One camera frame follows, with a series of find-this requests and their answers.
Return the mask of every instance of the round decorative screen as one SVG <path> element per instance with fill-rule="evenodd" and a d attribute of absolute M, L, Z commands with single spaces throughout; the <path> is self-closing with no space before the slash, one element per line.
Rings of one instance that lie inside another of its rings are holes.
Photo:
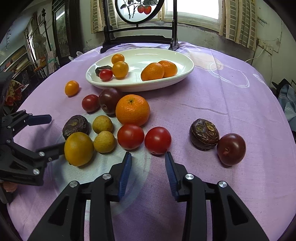
<path fill-rule="evenodd" d="M 120 18 L 129 24 L 151 20 L 161 9 L 164 0 L 115 0 Z"/>

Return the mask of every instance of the blue cloth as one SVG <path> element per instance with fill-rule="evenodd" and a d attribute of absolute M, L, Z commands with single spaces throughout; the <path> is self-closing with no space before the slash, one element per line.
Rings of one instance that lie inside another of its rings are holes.
<path fill-rule="evenodd" d="M 281 88 L 279 93 L 279 103 L 283 108 L 285 116 L 292 131 L 296 131 L 296 94 L 295 90 L 288 84 Z"/>

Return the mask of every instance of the wooden stand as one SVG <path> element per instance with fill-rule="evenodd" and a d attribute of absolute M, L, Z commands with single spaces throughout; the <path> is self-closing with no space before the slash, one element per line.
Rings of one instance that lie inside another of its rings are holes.
<path fill-rule="evenodd" d="M 101 48 L 100 52 L 104 53 L 108 49 L 114 46 L 125 44 L 125 43 L 161 43 L 161 44 L 169 44 L 170 45 L 170 47 L 168 48 L 169 50 L 175 51 L 176 49 L 178 49 L 179 44 L 178 44 L 178 38 L 177 38 L 177 27 L 178 27 L 177 0 L 173 0 L 173 1 L 174 1 L 174 7 L 173 7 L 172 26 L 139 26 L 139 23 L 135 22 L 134 23 L 136 25 L 135 27 L 113 29 L 109 21 L 107 0 L 103 0 L 103 10 L 104 10 L 104 16 L 105 16 L 105 27 L 104 27 L 105 41 L 103 43 L 103 47 Z M 172 37 L 166 38 L 162 35 L 132 35 L 132 36 L 122 36 L 117 38 L 114 37 L 114 33 L 116 32 L 140 30 L 140 29 L 172 30 Z"/>

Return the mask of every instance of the mandarin orange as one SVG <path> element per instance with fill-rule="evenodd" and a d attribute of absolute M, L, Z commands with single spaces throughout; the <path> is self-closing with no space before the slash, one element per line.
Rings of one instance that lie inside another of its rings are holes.
<path fill-rule="evenodd" d="M 150 115 L 148 102 L 138 95 L 126 95 L 117 103 L 115 110 L 118 121 L 125 124 L 141 126 L 145 124 Z"/>
<path fill-rule="evenodd" d="M 172 77 L 177 74 L 178 68 L 174 63 L 167 60 L 162 60 L 162 61 L 159 61 L 158 63 L 161 64 L 165 70 L 165 73 L 163 75 L 164 78 Z"/>
<path fill-rule="evenodd" d="M 141 73 L 142 81 L 162 79 L 165 71 L 161 64 L 151 63 Z"/>

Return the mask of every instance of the electrical outlet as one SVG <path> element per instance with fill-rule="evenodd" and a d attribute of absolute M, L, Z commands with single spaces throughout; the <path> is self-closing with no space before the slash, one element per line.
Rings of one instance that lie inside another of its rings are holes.
<path fill-rule="evenodd" d="M 273 45 L 268 44 L 267 42 L 262 41 L 261 39 L 258 39 L 258 40 L 259 40 L 258 45 L 272 55 L 274 51 Z"/>
<path fill-rule="evenodd" d="M 274 52 L 274 47 L 272 45 L 265 45 L 265 48 L 264 48 L 268 53 L 270 53 L 271 55 L 273 54 Z"/>

